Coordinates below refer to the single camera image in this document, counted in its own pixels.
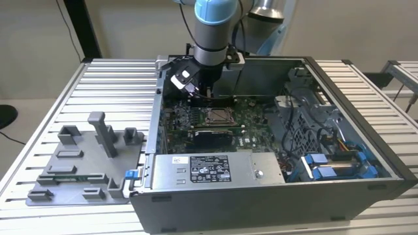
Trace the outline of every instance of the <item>warning label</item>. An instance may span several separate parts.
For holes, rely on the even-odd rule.
[[[231,182],[228,156],[189,157],[189,180],[193,183]]]

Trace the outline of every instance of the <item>metal frame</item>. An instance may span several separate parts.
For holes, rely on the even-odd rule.
[[[388,73],[399,82],[418,94],[418,62],[388,60],[381,72]]]
[[[64,0],[66,12],[82,49],[85,58],[101,58],[100,46],[89,20],[89,13],[84,0]]]

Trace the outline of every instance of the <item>slotted aluminum platform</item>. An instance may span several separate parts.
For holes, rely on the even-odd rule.
[[[418,127],[357,69],[317,61],[336,86],[418,175]],[[28,207],[25,198],[57,145],[62,124],[92,130],[90,111],[106,112],[114,130],[133,126],[148,135],[154,61],[93,60],[72,77],[1,183],[0,234],[145,234],[130,205]],[[418,187],[373,204],[352,221],[211,231],[201,234],[418,234]]]
[[[395,79],[418,94],[418,61],[389,60],[381,72],[389,73]]]

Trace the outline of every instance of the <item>blue clip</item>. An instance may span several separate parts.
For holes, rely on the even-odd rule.
[[[367,162],[367,157],[363,152],[357,152],[357,158],[361,163]]]
[[[138,171],[137,170],[126,170],[124,173],[125,180],[138,180]]]
[[[363,178],[363,179],[373,179],[377,176],[379,176],[379,173],[377,173],[375,167],[371,166],[371,165],[367,167],[365,172],[359,175],[359,177]]]
[[[305,155],[304,159],[307,164],[315,163],[323,165],[328,163],[327,157],[321,153],[309,153]]]
[[[335,171],[329,166],[321,166],[312,170],[313,180],[325,180],[336,177]]]

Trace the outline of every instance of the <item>blue plastic tab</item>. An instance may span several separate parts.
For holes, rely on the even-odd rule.
[[[138,180],[138,171],[137,170],[126,170],[124,173],[125,180]]]
[[[304,156],[304,160],[305,160],[305,163],[307,163],[308,165],[311,165],[311,164],[313,163],[313,159],[312,159],[312,156],[311,156],[309,154],[307,154],[307,155]]]
[[[219,25],[232,18],[236,8],[237,0],[196,0],[194,15],[201,23]]]
[[[373,179],[376,178],[379,175],[377,175],[377,170],[375,169],[373,166],[368,166],[367,167],[367,171],[365,173],[363,173],[361,175],[359,175],[363,179]]]
[[[332,167],[329,167],[329,166],[321,166],[316,169],[319,170],[319,173],[324,179],[336,176],[336,173],[335,173]]]
[[[309,153],[308,156],[312,157],[312,162],[316,164],[327,164],[328,160],[324,154],[321,153]]]
[[[361,163],[364,163],[367,161],[367,158],[365,158],[365,155],[363,154],[363,152],[357,152],[357,158],[359,158],[359,161]]]
[[[321,176],[320,176],[320,172],[317,168],[312,170],[312,176],[313,176],[313,180],[320,180]]]

